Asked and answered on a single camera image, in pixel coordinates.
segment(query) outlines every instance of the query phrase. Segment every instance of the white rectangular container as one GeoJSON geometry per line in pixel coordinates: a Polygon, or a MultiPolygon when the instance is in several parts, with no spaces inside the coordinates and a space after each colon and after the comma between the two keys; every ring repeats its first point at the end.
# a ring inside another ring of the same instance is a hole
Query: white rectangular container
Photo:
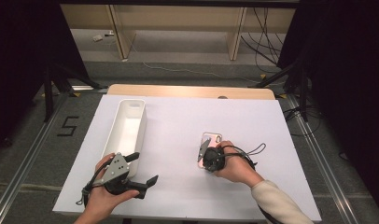
{"type": "MultiPolygon", "coordinates": [[[[146,103],[143,100],[122,100],[105,144],[103,156],[112,152],[128,156],[140,152],[147,125],[146,103]]],[[[139,159],[130,162],[128,178],[137,172],[139,159]]]]}

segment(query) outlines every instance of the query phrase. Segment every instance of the hand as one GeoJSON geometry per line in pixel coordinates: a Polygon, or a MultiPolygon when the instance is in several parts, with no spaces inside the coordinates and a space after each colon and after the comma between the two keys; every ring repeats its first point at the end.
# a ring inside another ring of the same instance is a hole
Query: hand
{"type": "MultiPolygon", "coordinates": [[[[230,141],[222,141],[217,147],[224,147],[224,153],[237,153],[230,141]]],[[[228,156],[225,158],[225,167],[222,170],[215,171],[214,174],[218,177],[224,177],[232,182],[240,182],[253,187],[259,182],[263,181],[259,175],[248,162],[239,156],[228,156]]]]}
{"type": "MultiPolygon", "coordinates": [[[[110,158],[114,157],[114,153],[106,155],[103,157],[96,165],[96,170],[107,162],[110,158]]],[[[105,173],[105,169],[102,170],[96,179],[102,178],[105,173]]],[[[79,216],[75,223],[97,223],[105,218],[107,218],[113,209],[125,201],[130,200],[139,194],[137,190],[128,190],[120,195],[110,194],[105,187],[97,187],[91,190],[88,205],[85,211],[79,216]]]]}

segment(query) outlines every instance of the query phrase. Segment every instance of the white table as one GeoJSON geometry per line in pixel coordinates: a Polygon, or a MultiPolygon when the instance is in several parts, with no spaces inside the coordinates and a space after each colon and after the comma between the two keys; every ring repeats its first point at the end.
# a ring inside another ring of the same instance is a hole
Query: white table
{"type": "Polygon", "coordinates": [[[159,175],[144,200],[119,205],[113,216],[156,219],[258,221],[264,216],[249,188],[215,177],[197,166],[203,132],[221,133],[245,151],[260,143],[266,149],[253,161],[264,178],[273,180],[313,221],[321,220],[298,155],[276,100],[218,100],[106,95],[67,177],[54,212],[82,213],[76,205],[81,189],[101,159],[108,131],[122,99],[146,101],[147,129],[133,181],[159,175]]]}

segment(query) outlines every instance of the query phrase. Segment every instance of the person's left hand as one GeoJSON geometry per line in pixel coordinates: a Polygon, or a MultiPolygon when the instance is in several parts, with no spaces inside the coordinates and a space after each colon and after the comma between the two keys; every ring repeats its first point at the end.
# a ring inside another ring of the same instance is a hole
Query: person's left hand
{"type": "MultiPolygon", "coordinates": [[[[110,158],[114,157],[114,153],[106,155],[97,164],[96,170],[107,162],[110,158]]],[[[103,169],[96,179],[102,178],[105,174],[105,169],[103,169]]],[[[75,223],[97,223],[105,218],[107,218],[114,208],[125,201],[137,196],[139,191],[131,189],[121,193],[120,195],[110,194],[105,187],[97,187],[91,190],[90,198],[88,204],[77,219],[75,223]]]]}

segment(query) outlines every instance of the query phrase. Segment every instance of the sleeve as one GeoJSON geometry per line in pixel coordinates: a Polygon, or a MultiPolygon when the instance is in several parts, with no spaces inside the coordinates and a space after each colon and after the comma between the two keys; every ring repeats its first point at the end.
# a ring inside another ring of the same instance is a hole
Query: sleeve
{"type": "Polygon", "coordinates": [[[269,180],[251,188],[251,195],[262,210],[281,223],[313,223],[285,192],[269,180]]]}

